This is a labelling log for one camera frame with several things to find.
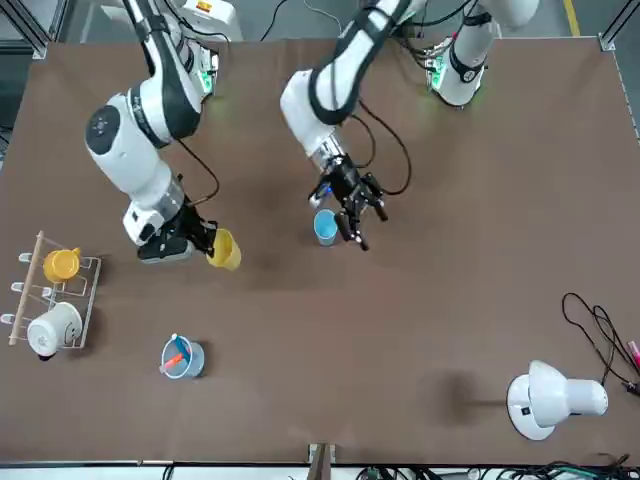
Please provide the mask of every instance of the light blue cup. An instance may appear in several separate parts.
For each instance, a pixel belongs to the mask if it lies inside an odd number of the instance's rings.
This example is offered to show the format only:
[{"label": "light blue cup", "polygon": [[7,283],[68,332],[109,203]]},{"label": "light blue cup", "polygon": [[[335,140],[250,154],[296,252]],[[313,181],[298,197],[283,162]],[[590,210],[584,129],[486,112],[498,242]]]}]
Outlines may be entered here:
[{"label": "light blue cup", "polygon": [[316,232],[316,237],[320,245],[328,247],[333,244],[338,233],[338,225],[333,218],[333,212],[331,210],[320,210],[316,213],[313,219],[313,230]]},{"label": "light blue cup", "polygon": [[[182,335],[175,335],[175,337],[176,338],[172,336],[162,349],[162,363],[160,364],[160,371],[171,380],[197,377],[202,373],[202,368],[204,367],[204,350],[202,349],[202,346],[199,343],[190,341],[187,337],[183,337]],[[162,365],[179,353],[182,353],[176,346],[176,340],[182,342],[182,345],[189,353],[189,359],[185,360],[183,358],[176,365],[165,370]]]}]

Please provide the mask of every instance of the white lamp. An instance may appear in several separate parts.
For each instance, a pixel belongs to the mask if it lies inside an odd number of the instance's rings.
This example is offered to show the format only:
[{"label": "white lamp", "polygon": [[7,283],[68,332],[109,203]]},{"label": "white lamp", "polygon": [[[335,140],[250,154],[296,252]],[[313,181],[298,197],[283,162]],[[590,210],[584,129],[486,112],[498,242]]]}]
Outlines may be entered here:
[{"label": "white lamp", "polygon": [[602,385],[593,380],[567,380],[558,370],[539,360],[529,365],[507,393],[513,426],[530,440],[544,440],[571,414],[602,415],[609,401]]}]

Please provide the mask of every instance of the yellow mug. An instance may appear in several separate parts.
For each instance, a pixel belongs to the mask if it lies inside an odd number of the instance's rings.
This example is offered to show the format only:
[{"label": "yellow mug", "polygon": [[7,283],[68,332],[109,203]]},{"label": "yellow mug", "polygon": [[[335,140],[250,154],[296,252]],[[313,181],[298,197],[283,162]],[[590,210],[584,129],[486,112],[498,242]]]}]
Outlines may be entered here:
[{"label": "yellow mug", "polygon": [[240,266],[242,252],[233,239],[231,232],[219,228],[213,241],[213,257],[207,255],[207,261],[214,267],[222,267],[234,271]]},{"label": "yellow mug", "polygon": [[80,268],[80,249],[54,250],[44,259],[44,276],[51,283],[72,279]]}]

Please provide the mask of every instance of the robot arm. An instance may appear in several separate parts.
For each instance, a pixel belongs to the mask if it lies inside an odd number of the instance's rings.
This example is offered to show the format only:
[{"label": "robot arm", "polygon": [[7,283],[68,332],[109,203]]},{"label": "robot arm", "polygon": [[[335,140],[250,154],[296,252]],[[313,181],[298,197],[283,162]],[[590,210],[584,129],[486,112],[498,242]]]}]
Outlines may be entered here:
[{"label": "robot arm", "polygon": [[[353,112],[362,78],[395,27],[415,15],[426,0],[379,0],[362,9],[340,35],[329,60],[313,70],[296,72],[280,98],[289,128],[307,156],[321,172],[320,182],[309,196],[318,207],[332,192],[340,202],[336,223],[346,241],[368,249],[360,231],[360,217],[367,206],[387,220],[383,190],[370,173],[360,176],[341,145],[336,125]],[[477,0],[465,10],[464,24],[445,53],[440,71],[432,75],[434,90],[451,105],[471,100],[484,70],[493,41],[493,19],[511,27],[525,25],[539,0]]]},{"label": "robot arm", "polygon": [[382,189],[371,173],[360,176],[342,147],[336,125],[355,109],[362,78],[385,40],[425,1],[379,0],[375,7],[361,10],[341,34],[329,60],[313,70],[296,72],[280,97],[289,128],[321,172],[310,203],[317,208],[333,192],[341,205],[335,219],[342,237],[356,241],[363,250],[369,248],[360,231],[366,207],[387,220]]},{"label": "robot arm", "polygon": [[114,95],[85,131],[89,153],[113,184],[129,195],[123,223],[141,260],[211,256],[215,222],[200,218],[156,149],[193,134],[202,100],[213,90],[218,58],[186,39],[155,0],[125,0],[151,77]]},{"label": "robot arm", "polygon": [[464,107],[480,88],[485,61],[493,43],[495,25],[512,30],[524,27],[540,0],[479,0],[465,8],[456,38],[427,72],[428,84],[454,107]]}]

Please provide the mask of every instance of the brown tabletop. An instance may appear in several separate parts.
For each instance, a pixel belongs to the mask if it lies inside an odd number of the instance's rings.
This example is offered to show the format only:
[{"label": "brown tabletop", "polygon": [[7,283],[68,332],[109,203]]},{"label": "brown tabletop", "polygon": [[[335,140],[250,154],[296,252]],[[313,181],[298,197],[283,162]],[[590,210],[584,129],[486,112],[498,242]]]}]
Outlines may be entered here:
[{"label": "brown tabletop", "polygon": [[[545,442],[516,433],[505,408],[533,359],[602,375],[562,319],[566,291],[640,340],[640,161],[613,57],[594,39],[497,41],[483,89],[457,111],[385,48],[362,95],[407,144],[414,176],[387,199],[389,222],[367,213],[363,253],[316,245],[317,174],[279,109],[291,73],[330,48],[234,44],[187,140],[222,182],[200,211],[237,238],[235,273],[201,256],[138,263],[121,224],[128,198],[85,149],[92,112],[145,77],[140,48],[54,45],[32,66],[0,175],[1,310],[15,311],[17,255],[40,229],[105,266],[83,352],[45,364],[0,342],[0,459],[303,461],[327,441],[344,462],[638,462],[640,402],[613,378],[605,416],[571,418]],[[369,123],[373,171],[395,188],[401,152]],[[364,131],[345,131],[366,159]],[[162,156],[193,197],[212,188],[179,146]],[[159,374],[173,332],[206,346],[204,377]]]}]

